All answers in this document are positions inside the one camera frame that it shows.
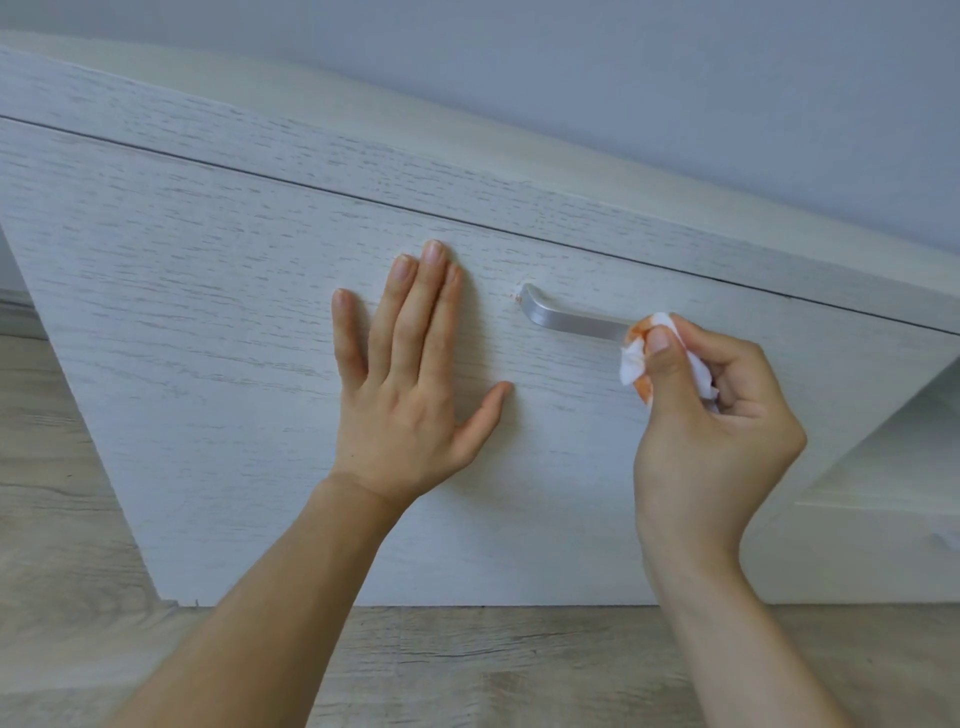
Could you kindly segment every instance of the wooden floor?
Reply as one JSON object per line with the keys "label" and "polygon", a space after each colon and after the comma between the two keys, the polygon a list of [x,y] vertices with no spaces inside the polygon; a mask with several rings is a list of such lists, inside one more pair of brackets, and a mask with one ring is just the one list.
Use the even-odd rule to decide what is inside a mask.
{"label": "wooden floor", "polygon": [[[160,601],[46,342],[0,337],[0,726],[95,726],[205,610]],[[960,725],[960,606],[785,607],[871,726]],[[355,610],[311,726],[702,725],[655,608]]]}

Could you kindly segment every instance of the baseboard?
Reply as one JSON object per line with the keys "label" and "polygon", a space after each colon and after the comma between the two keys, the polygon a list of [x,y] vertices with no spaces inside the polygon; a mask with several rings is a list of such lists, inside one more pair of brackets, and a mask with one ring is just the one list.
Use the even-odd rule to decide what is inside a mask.
{"label": "baseboard", "polygon": [[47,338],[29,293],[0,288],[0,336]]}

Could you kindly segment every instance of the silver handle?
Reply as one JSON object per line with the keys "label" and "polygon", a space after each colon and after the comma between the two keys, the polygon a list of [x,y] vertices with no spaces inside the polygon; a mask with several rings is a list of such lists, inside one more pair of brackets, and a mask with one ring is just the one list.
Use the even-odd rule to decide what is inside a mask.
{"label": "silver handle", "polygon": [[555,308],[545,302],[538,287],[530,283],[524,283],[520,288],[520,308],[527,318],[539,327],[592,336],[595,339],[609,339],[617,344],[623,343],[627,329],[631,326],[614,319],[597,319]]}

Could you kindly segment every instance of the finger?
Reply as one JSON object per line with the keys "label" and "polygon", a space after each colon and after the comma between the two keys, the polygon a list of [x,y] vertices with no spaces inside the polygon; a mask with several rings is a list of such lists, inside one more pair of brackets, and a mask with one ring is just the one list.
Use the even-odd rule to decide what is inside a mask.
{"label": "finger", "polygon": [[444,245],[437,240],[430,240],[423,246],[417,278],[396,317],[390,377],[398,384],[413,386],[417,382],[423,355],[423,337],[430,326],[434,303],[444,284],[445,273]]}
{"label": "finger", "polygon": [[460,266],[446,266],[446,280],[437,299],[437,306],[423,340],[423,359],[420,362],[420,381],[449,382],[453,376],[453,337],[460,312]]}
{"label": "finger", "polygon": [[500,423],[503,402],[513,389],[514,385],[509,381],[496,383],[483,398],[483,401],[480,402],[477,411],[470,415],[466,422],[457,427],[457,431],[453,435],[451,455],[458,470],[472,463],[477,453],[480,452],[480,448],[490,438],[496,426]]}
{"label": "finger", "polygon": [[651,420],[696,417],[705,410],[697,394],[684,345],[667,327],[653,327],[644,346],[646,371],[654,385]]}
{"label": "finger", "polygon": [[783,400],[780,383],[763,349],[752,341],[708,331],[687,319],[671,314],[686,347],[701,359],[715,375],[725,403],[731,398],[773,403]]}
{"label": "finger", "polygon": [[360,349],[356,299],[349,291],[333,292],[333,355],[344,389],[352,392],[367,378],[367,364]]}
{"label": "finger", "polygon": [[373,314],[367,350],[370,360],[370,379],[381,382],[390,372],[391,349],[394,345],[396,317],[407,299],[410,286],[417,272],[417,260],[410,255],[401,255],[394,261],[383,288],[383,298]]}

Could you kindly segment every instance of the furniture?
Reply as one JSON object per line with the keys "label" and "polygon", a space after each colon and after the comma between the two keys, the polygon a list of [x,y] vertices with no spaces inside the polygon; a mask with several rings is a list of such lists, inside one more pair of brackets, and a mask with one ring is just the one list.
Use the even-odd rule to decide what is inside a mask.
{"label": "furniture", "polygon": [[960,414],[916,397],[960,355],[955,256],[639,165],[628,203],[615,165],[558,190],[282,116],[0,50],[0,225],[162,597],[214,603],[293,519],[332,455],[332,290],[375,305],[437,237],[469,272],[461,404],[516,398],[358,603],[653,600],[645,410],[616,345],[532,324],[524,283],[763,345],[810,438],[745,542],[764,596],[960,598]]}

